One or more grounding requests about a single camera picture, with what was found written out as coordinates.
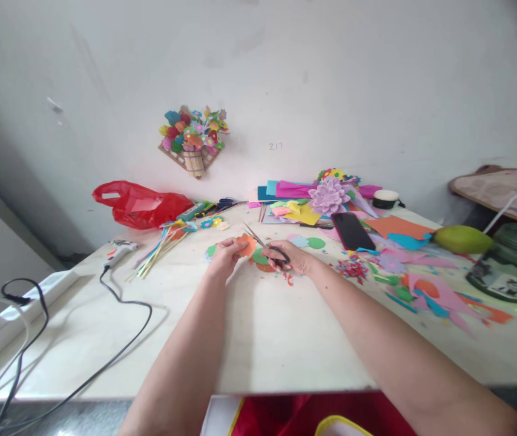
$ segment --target smartphone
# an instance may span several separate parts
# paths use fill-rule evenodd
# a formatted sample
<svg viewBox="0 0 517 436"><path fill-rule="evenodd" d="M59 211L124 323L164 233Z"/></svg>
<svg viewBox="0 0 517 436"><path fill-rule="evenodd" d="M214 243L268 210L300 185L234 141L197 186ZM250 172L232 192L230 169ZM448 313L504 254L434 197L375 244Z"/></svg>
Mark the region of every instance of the smartphone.
<svg viewBox="0 0 517 436"><path fill-rule="evenodd" d="M331 221L335 224L343 248L346 250L355 251L358 248L375 250L374 241L369 237L360 220L354 214L331 214Z"/></svg>

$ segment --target white table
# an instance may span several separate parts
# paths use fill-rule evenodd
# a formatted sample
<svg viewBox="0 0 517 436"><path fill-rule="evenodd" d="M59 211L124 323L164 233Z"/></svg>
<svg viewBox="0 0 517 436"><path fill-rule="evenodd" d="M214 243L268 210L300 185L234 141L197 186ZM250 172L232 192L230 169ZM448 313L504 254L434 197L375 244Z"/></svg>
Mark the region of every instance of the white table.
<svg viewBox="0 0 517 436"><path fill-rule="evenodd" d="M307 248L326 263L346 259L338 242L319 230L293 225L262 225L259 210L239 206L222 214L230 223L226 231L199 229L180 242L156 264L145 280L124 282L130 267L159 238L159 231L124 235L141 244L114 269L116 289L122 298L150 302L154 314L139 341L78 398L111 400L133 398L160 348L190 301L206 270L206 249L227 237L243 233L243 221L265 240L284 239L290 233L317 236L326 241L322 250ZM437 228L438 225L408 210L394 214ZM50 307L46 332L25 355L26 376L17 398L58 400L66 397L97 368L109 360L141 328L147 311L118 304L103 286L99 275L105 245L75 267L82 277ZM408 322L453 361L485 385L517 385L517 305L488 297L464 280L471 263L455 257L459 270L437 268L454 289L478 296L516 318L508 325L490 328L470 317L467 323L476 339L428 313L415 315L384 294L385 285L372 276L363 289ZM411 271L430 274L428 267ZM106 281L111 283L110 274ZM362 391L376 388L366 368L345 338L340 325L315 287L306 277L294 277L290 287L279 275L259 271L240 261L228 283L226 340L216 394L274 394L288 392ZM42 320L34 324L38 330ZM0 370L17 350L22 338L0 353ZM5 385L0 398L7 395Z"/></svg>

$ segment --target mango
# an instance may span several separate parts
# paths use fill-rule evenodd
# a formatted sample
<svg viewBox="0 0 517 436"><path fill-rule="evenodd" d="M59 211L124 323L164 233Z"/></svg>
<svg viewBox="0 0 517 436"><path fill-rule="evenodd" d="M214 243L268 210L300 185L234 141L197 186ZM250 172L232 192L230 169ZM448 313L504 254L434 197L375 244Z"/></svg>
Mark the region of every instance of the mango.
<svg viewBox="0 0 517 436"><path fill-rule="evenodd" d="M436 230L433 240L453 253L484 253L493 240L480 230L468 226L447 226Z"/></svg>

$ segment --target green jar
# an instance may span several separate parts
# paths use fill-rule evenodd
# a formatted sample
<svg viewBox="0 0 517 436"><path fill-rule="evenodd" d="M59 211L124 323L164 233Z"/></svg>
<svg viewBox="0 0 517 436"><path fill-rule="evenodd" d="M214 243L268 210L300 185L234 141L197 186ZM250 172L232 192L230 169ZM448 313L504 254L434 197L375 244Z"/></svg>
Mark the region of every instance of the green jar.
<svg viewBox="0 0 517 436"><path fill-rule="evenodd" d="M517 224L505 224L495 233L493 245L466 279L485 294L517 303Z"/></svg>

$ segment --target white wall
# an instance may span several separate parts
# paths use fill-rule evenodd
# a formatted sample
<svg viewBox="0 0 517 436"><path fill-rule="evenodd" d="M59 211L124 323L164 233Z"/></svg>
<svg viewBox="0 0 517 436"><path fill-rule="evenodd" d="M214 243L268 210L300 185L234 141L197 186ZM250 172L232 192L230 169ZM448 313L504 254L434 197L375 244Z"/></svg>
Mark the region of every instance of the white wall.
<svg viewBox="0 0 517 436"><path fill-rule="evenodd" d="M229 113L200 181L156 148L181 104ZM340 166L453 222L485 163L517 167L517 0L0 0L0 195L62 254L119 231L111 180L246 198Z"/></svg>

